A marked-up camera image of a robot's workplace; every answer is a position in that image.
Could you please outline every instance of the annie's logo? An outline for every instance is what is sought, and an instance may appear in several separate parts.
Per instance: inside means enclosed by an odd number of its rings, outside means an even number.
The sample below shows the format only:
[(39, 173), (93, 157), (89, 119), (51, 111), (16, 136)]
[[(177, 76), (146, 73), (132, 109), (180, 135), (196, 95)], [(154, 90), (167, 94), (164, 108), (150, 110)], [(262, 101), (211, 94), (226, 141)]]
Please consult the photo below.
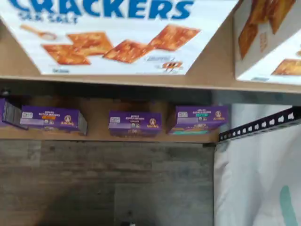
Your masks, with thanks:
[(222, 113), (220, 111), (215, 112), (215, 116), (213, 120), (225, 120), (225, 117), (222, 117)]
[(69, 125), (69, 126), (74, 126), (74, 123), (71, 120), (71, 116), (70, 115), (66, 115), (64, 118), (65, 121), (61, 122), (61, 125)]
[(151, 118), (146, 128), (159, 128), (159, 126), (157, 125), (157, 120)]

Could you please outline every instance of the purple box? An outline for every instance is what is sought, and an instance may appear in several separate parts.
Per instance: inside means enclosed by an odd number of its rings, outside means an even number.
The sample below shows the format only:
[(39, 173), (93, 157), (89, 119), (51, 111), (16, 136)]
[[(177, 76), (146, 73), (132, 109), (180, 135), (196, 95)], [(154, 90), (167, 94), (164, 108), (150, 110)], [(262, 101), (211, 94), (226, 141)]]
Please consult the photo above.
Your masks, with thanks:
[(0, 98), (0, 128), (14, 126), (20, 129), (27, 129), (27, 126), (20, 125), (21, 109), (13, 106), (6, 99)]
[(161, 114), (110, 111), (109, 130), (118, 137), (154, 137), (162, 130)]
[(30, 129), (87, 134), (87, 121), (79, 110), (22, 106), (20, 123)]
[(177, 106), (167, 120), (169, 134), (205, 134), (228, 122), (226, 106)]

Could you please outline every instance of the teal stripe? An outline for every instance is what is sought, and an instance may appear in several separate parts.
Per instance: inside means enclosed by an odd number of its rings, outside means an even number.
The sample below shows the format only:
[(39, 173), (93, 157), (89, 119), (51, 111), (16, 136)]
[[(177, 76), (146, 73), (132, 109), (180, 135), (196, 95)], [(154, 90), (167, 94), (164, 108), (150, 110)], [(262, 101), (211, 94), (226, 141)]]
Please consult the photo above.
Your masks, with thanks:
[(280, 206), (285, 226), (299, 226), (288, 186), (283, 186), (280, 191)]

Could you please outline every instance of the metal shelf bracket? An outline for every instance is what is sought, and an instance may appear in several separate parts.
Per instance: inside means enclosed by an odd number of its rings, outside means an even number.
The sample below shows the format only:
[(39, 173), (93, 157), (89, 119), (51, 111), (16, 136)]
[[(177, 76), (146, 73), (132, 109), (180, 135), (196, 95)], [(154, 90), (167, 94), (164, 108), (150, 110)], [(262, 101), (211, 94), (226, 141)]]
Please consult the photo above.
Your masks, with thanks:
[(301, 124), (301, 107), (291, 107), (276, 114), (227, 130), (219, 135), (219, 143), (254, 136)]

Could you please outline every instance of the crackers box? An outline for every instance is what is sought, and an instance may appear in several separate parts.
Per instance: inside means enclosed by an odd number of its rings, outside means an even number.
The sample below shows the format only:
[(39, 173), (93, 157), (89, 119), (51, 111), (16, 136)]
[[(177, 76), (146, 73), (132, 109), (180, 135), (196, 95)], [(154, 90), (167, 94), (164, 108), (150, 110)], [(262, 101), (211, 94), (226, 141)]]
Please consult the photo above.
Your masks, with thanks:
[(16, 127), (27, 129), (27, 126), (20, 124), (21, 109), (13, 106), (6, 99), (0, 98), (0, 129), (5, 127)]
[(2, 0), (43, 75), (184, 75), (238, 0)]
[(168, 134), (196, 135), (215, 130), (228, 122), (225, 106), (176, 106), (167, 119)]
[(301, 0), (244, 0), (234, 14), (241, 81), (301, 85)]
[(162, 130), (161, 114), (110, 111), (109, 130), (118, 137), (155, 137)]
[(87, 134), (87, 121), (79, 110), (22, 106), (21, 125), (29, 129), (52, 132)]

